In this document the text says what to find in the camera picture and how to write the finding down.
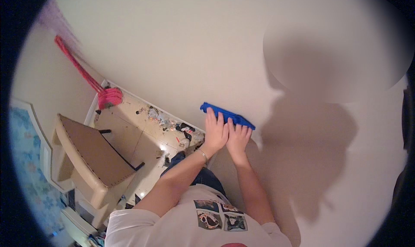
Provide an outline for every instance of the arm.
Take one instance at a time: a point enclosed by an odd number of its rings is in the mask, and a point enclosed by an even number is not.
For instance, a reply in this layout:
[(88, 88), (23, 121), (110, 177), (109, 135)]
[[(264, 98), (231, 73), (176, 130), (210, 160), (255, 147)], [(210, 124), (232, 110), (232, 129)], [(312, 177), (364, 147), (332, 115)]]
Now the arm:
[(260, 225), (269, 222), (275, 223), (271, 205), (267, 199), (267, 193), (261, 186), (258, 176), (252, 169), (245, 153), (245, 147), (251, 137), (252, 130), (245, 125), (243, 127), (236, 125), (234, 128), (230, 118), (228, 123), (230, 128), (226, 147), (236, 167), (246, 213)]
[[(219, 113), (216, 120), (211, 108), (207, 109), (205, 126), (205, 143), (200, 150), (210, 159), (225, 145), (229, 130), (228, 125), (224, 125), (223, 114)], [(181, 195), (187, 191), (204, 164), (205, 157), (200, 151), (195, 151), (166, 172), (133, 208), (148, 210), (162, 217), (177, 205)]]

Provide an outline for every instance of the bracelet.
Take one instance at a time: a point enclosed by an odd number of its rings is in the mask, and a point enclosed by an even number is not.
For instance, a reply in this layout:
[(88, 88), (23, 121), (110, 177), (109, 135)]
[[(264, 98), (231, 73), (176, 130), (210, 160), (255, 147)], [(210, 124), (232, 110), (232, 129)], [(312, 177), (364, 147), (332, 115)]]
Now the bracelet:
[(207, 163), (207, 161), (209, 160), (208, 158), (207, 158), (207, 156), (206, 156), (206, 154), (202, 151), (202, 150), (200, 150), (200, 149), (197, 149), (197, 151), (200, 151), (200, 153), (202, 153), (202, 155), (205, 157), (205, 163), (206, 163), (206, 166), (208, 165)]

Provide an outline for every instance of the blue patterned fabric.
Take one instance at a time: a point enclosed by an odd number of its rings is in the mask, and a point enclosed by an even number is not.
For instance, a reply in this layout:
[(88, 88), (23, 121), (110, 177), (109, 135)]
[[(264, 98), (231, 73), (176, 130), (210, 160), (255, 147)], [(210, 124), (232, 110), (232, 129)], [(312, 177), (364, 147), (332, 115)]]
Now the blue patterned fabric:
[(10, 108), (13, 163), (30, 211), (46, 235), (64, 228), (61, 193), (49, 184), (40, 169), (40, 144), (27, 110)]

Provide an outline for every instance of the graphic print on t-shirt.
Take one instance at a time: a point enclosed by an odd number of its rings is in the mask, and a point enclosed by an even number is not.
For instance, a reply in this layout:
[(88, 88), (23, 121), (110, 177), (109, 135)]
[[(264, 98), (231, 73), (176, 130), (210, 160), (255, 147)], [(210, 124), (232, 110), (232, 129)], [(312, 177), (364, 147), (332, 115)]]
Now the graphic print on t-shirt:
[(222, 229), (227, 232), (247, 231), (244, 213), (232, 205), (224, 205), (213, 200), (193, 200), (198, 225), (207, 230)]
[(224, 230), (225, 231), (247, 231), (248, 228), (246, 226), (245, 216), (243, 215), (234, 215), (231, 213), (224, 214), (225, 216), (225, 223), (224, 223)]
[(198, 210), (198, 225), (206, 230), (222, 229), (222, 219), (219, 214)]
[(219, 213), (219, 207), (216, 202), (211, 200), (193, 200), (196, 208), (207, 209)]
[(232, 206), (232, 205), (223, 205), (221, 204), (222, 212), (233, 212), (238, 214), (243, 214), (243, 212), (239, 211), (238, 208)]

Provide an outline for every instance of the tile floor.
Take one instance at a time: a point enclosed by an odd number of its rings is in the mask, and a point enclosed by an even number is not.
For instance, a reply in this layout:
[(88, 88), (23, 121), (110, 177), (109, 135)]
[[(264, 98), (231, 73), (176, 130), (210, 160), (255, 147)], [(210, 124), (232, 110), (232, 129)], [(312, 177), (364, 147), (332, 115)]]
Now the tile floor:
[[(90, 124), (99, 130), (111, 129), (110, 134), (105, 134), (106, 139), (132, 166), (145, 163), (124, 194), (126, 202), (131, 205), (134, 204), (134, 194), (143, 198), (153, 188), (166, 169), (164, 156), (171, 159), (177, 152), (178, 140), (184, 138), (184, 133), (174, 129), (177, 121), (173, 117), (169, 116), (173, 123), (164, 126), (163, 131), (159, 120), (149, 118), (149, 110), (148, 104), (124, 93), (122, 104), (102, 110)], [(199, 130), (191, 132), (191, 135), (191, 147), (204, 138)]]

